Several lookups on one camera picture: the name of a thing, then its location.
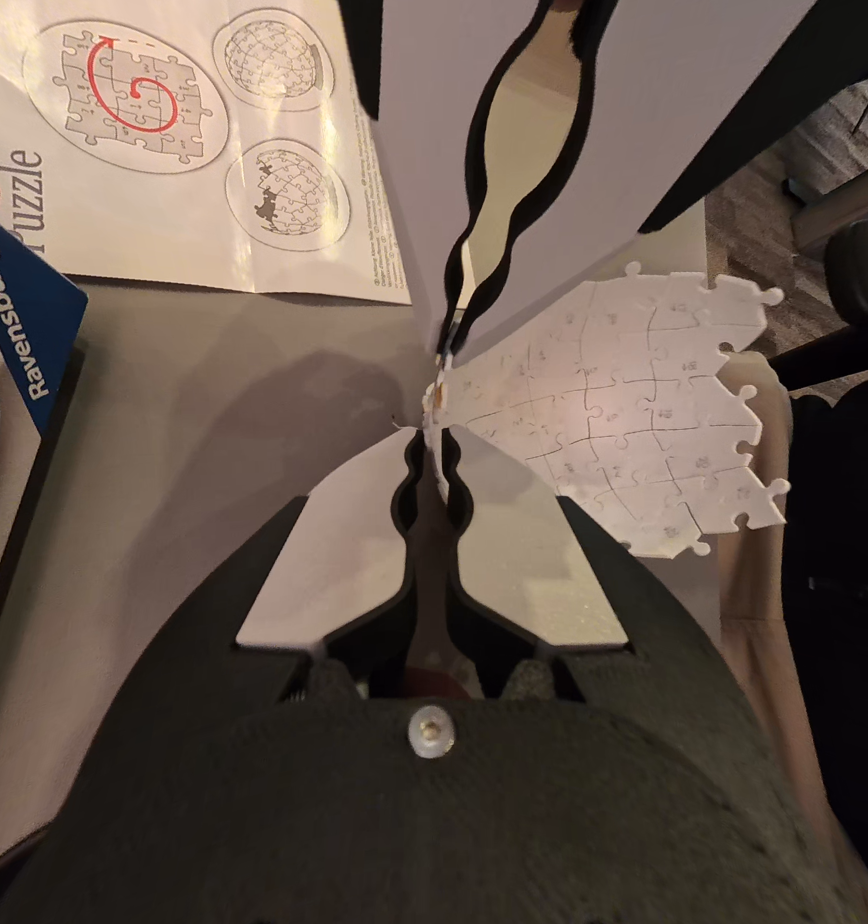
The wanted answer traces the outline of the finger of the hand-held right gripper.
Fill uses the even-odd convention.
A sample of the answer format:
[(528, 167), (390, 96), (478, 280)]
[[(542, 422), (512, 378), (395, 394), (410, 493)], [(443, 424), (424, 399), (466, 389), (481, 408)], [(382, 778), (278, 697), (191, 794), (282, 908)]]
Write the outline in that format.
[(619, 2), (573, 173), (515, 242), (508, 281), (459, 355), (493, 347), (628, 247), (812, 5)]
[(500, 59), (533, 1), (386, 1), (378, 154), (421, 339), (434, 353), (448, 309), (445, 271), (469, 223), (466, 146)]

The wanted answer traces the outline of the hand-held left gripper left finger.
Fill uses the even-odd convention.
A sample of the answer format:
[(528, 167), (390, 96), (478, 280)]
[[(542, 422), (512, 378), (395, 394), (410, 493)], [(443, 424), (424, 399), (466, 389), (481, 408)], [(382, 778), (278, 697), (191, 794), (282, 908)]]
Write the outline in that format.
[(236, 636), (242, 648), (327, 648), (335, 633), (396, 598), (419, 430), (396, 430), (341, 464), (307, 500)]

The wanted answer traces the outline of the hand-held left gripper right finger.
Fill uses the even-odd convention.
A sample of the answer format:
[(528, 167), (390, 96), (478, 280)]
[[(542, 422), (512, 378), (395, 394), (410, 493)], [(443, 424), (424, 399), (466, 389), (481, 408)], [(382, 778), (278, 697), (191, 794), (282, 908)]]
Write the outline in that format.
[(451, 491), (465, 489), (472, 501), (458, 546), (460, 585), (472, 600), (546, 648), (626, 647), (555, 492), (468, 429), (445, 433), (459, 450)]

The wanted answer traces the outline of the partly built puzzle ball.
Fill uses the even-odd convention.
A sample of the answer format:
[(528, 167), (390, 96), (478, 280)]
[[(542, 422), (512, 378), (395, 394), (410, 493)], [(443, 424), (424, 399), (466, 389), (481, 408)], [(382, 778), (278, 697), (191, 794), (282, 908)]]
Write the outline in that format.
[(729, 390), (729, 355), (757, 340), (782, 289), (639, 262), (580, 283), (486, 352), (438, 373), (424, 431), (460, 426), (532, 469), (632, 555), (705, 555), (703, 537), (783, 524), (784, 478), (764, 484), (739, 445), (758, 445), (756, 387)]

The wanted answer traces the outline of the blue puzzle box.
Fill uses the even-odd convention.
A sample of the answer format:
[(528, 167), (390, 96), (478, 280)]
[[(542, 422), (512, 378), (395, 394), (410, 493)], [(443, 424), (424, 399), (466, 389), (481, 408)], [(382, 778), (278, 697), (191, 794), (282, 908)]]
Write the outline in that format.
[(81, 375), (87, 303), (0, 225), (0, 618)]

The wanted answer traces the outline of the white instruction sheet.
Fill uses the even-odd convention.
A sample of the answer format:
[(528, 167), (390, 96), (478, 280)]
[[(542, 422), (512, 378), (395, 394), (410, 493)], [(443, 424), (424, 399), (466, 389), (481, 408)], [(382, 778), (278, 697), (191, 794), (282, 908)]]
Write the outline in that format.
[(73, 275), (410, 303), (338, 2), (0, 2), (0, 223)]

